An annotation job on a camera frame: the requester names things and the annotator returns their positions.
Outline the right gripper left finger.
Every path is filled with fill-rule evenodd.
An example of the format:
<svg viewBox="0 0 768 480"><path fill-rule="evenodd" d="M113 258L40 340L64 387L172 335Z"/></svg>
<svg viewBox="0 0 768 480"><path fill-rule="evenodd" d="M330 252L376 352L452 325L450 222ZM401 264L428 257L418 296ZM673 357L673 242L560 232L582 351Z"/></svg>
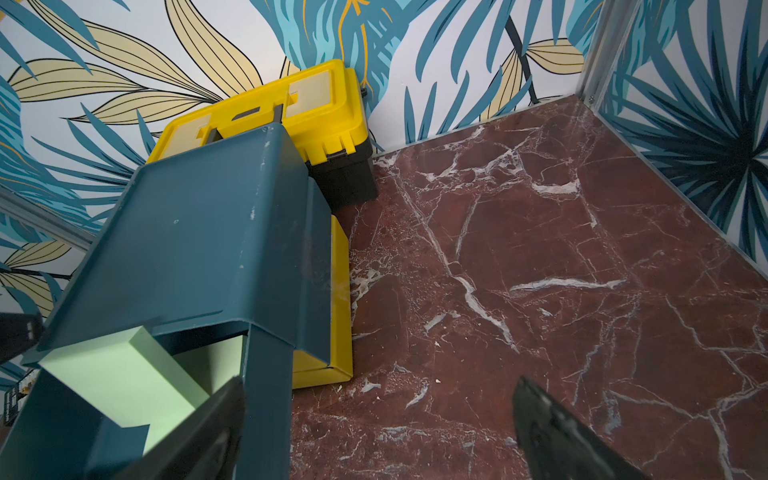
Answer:
<svg viewBox="0 0 768 480"><path fill-rule="evenodd" d="M246 414L243 380L230 379L117 479L231 479Z"/></svg>

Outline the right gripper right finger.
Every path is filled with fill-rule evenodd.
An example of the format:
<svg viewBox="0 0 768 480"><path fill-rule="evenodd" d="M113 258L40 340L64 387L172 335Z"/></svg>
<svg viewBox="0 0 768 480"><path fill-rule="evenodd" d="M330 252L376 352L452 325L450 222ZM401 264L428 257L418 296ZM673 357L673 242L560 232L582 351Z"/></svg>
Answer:
<svg viewBox="0 0 768 480"><path fill-rule="evenodd" d="M516 442L533 479L645 479L533 380L515 387Z"/></svg>

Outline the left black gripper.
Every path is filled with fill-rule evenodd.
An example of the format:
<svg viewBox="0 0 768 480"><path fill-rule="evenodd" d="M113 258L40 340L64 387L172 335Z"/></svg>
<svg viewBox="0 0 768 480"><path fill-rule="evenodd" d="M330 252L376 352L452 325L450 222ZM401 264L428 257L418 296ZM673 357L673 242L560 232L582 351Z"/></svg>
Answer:
<svg viewBox="0 0 768 480"><path fill-rule="evenodd" d="M5 363L35 346L44 333L40 313L2 313L0 319L0 362Z"/></svg>

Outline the green sticky note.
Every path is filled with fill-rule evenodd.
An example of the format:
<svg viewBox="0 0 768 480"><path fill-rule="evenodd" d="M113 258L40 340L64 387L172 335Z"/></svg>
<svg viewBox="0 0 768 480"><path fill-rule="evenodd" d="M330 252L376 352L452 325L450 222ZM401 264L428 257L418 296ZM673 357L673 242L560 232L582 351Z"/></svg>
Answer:
<svg viewBox="0 0 768 480"><path fill-rule="evenodd" d="M148 426L149 452L241 373L244 340L172 355L136 327L54 349L40 365L119 427Z"/></svg>

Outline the teal yellow drawer cabinet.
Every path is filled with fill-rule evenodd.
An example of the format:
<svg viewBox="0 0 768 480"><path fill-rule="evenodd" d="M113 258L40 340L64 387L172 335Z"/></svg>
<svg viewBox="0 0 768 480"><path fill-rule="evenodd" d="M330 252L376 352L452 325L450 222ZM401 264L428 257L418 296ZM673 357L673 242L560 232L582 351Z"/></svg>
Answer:
<svg viewBox="0 0 768 480"><path fill-rule="evenodd" d="M136 327L170 354L243 335L246 414L231 479L290 474L295 390L348 381L349 249L279 123L139 168L24 355L39 376L5 479L117 479L148 426L121 428L45 371L52 350Z"/></svg>

